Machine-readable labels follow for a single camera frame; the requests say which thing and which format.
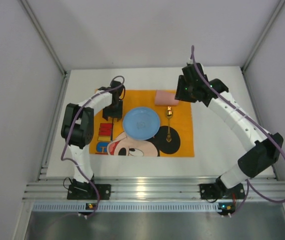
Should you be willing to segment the blue metal fork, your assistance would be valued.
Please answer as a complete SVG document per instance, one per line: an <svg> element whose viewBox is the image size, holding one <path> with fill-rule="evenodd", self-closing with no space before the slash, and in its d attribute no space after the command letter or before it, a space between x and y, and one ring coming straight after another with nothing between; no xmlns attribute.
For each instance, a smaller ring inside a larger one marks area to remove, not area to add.
<svg viewBox="0 0 285 240"><path fill-rule="evenodd" d="M115 127L114 118L112 118L112 128L111 128L111 135L110 135L111 142L114 140L114 127Z"/></svg>

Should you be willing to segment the pink plastic cup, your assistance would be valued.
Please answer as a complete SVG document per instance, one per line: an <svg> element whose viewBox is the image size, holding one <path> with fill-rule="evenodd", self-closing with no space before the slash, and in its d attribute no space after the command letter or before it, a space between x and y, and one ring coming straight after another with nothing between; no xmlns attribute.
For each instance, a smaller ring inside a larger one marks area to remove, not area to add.
<svg viewBox="0 0 285 240"><path fill-rule="evenodd" d="M179 101L175 99L174 93L157 90L155 93L154 104L156 106L177 106Z"/></svg>

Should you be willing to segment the gold ornate spoon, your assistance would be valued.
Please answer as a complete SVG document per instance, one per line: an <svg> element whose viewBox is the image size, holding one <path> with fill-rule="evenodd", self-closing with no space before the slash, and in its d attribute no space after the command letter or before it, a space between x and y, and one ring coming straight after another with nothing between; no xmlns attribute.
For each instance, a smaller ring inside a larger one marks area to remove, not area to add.
<svg viewBox="0 0 285 240"><path fill-rule="evenodd" d="M171 137L171 127L170 127L170 120L173 117L173 111L172 111L172 107L168 106L166 109L166 118L168 120L168 126L167 126L167 135L166 135L166 141L168 143L170 143L172 141L172 137Z"/></svg>

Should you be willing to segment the light blue plate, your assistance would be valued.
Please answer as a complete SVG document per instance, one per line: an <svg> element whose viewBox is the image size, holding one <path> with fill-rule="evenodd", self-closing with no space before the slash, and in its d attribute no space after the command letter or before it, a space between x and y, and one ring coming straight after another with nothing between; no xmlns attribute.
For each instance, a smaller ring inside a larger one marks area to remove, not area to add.
<svg viewBox="0 0 285 240"><path fill-rule="evenodd" d="M159 115L153 109L143 106L131 109L122 121L122 128L126 135L140 141L155 136L160 126Z"/></svg>

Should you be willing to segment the orange Mickey Mouse placemat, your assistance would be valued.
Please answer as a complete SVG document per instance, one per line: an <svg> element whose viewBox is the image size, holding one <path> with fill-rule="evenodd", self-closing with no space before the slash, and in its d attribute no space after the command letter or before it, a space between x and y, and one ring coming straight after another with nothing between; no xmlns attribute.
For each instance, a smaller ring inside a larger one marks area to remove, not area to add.
<svg viewBox="0 0 285 240"><path fill-rule="evenodd" d="M194 136L191 105L179 102L172 108L170 119L171 142L167 142L168 106L155 105L156 90L127 90L123 100L123 113L137 107L153 109L160 118L156 135L147 140L135 140L123 130L123 120L114 119L113 141L111 141L112 119L103 119L99 112L94 117L94 135L89 153L95 155L129 157L194 157Z"/></svg>

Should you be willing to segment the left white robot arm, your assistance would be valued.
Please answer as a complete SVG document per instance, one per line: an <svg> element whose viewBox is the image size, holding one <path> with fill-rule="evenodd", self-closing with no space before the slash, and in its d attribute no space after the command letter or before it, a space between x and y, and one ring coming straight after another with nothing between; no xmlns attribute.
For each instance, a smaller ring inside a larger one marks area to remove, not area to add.
<svg viewBox="0 0 285 240"><path fill-rule="evenodd" d="M60 160L74 164L73 182L96 190L91 167L89 146L94 137L95 115L102 111L105 120L121 120L125 98L125 78L114 77L109 86L100 87L88 99L80 103L69 103L65 107L61 137L65 144Z"/></svg>

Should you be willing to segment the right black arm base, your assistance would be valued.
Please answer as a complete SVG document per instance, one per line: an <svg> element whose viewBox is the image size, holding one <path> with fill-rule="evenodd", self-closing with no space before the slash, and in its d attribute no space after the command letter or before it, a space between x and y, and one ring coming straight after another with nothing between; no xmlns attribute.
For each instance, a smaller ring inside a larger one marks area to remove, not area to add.
<svg viewBox="0 0 285 240"><path fill-rule="evenodd" d="M200 198L209 202L217 200L242 200L245 197L243 184L232 188L222 189L215 183L202 183L199 185Z"/></svg>

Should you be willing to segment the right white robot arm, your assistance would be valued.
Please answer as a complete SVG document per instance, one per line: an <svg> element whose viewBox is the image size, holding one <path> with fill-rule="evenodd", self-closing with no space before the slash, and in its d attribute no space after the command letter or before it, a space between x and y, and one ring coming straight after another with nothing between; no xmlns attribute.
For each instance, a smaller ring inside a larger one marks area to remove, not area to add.
<svg viewBox="0 0 285 240"><path fill-rule="evenodd" d="M283 137L279 133L270 134L259 129L250 122L228 87L218 78L208 80L200 63L187 64L182 68L175 99L203 103L224 121L246 151L230 170L215 180L215 198L223 197L241 182L256 177L279 159L277 148L282 146Z"/></svg>

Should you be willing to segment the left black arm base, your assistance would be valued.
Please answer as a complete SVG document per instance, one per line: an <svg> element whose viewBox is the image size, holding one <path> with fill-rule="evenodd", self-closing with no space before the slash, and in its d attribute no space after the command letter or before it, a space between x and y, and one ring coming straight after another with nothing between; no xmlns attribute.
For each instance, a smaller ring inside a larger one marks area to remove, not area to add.
<svg viewBox="0 0 285 240"><path fill-rule="evenodd" d="M90 183L73 181L68 187L67 199L68 200L109 200L111 196L110 184L94 184L96 190Z"/></svg>

